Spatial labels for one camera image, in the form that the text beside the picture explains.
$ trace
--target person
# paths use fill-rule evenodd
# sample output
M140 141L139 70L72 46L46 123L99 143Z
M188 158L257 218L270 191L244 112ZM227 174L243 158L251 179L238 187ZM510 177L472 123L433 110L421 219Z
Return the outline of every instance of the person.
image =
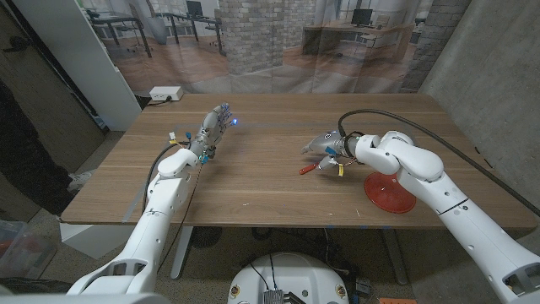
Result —
M27 198L59 216L92 172L74 175L55 164L1 79L0 108L0 172Z

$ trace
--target white robotic arm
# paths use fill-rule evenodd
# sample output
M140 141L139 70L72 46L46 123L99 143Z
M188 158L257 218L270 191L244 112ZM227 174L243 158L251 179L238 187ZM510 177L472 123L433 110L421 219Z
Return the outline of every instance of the white robotic arm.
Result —
M153 292L158 262L174 213L186 202L190 171L208 157L225 129L229 105L209 112L189 149L179 149L158 165L148 187L149 202L124 250L112 261L79 279L68 295L139 294Z
M345 145L359 162L398 182L434 210L482 270L503 303L540 303L540 257L522 247L468 198L444 172L442 160L413 146L405 134L390 131L382 139L363 135L345 140L332 132L315 138L302 152L345 156ZM333 166L321 162L319 169Z

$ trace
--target backdrop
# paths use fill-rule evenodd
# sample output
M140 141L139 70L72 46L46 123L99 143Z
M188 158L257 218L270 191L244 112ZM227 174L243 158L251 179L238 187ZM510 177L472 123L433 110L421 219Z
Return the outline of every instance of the backdrop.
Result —
M433 0L79 0L139 95L395 93Z

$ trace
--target white box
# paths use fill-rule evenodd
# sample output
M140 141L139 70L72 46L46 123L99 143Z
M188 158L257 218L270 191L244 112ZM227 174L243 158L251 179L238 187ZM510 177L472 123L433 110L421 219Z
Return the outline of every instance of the white box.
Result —
M150 91L150 96L154 101L166 101L170 96L170 100L180 100L184 95L181 87L154 87Z

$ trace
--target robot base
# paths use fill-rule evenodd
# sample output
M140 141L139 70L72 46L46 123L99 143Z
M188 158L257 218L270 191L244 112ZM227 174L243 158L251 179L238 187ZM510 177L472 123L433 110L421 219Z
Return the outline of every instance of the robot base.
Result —
M272 262L273 272L270 255L253 261L253 267L243 268L230 285L227 303L348 304L345 284L333 269L318 259L297 252L276 252L272 253Z

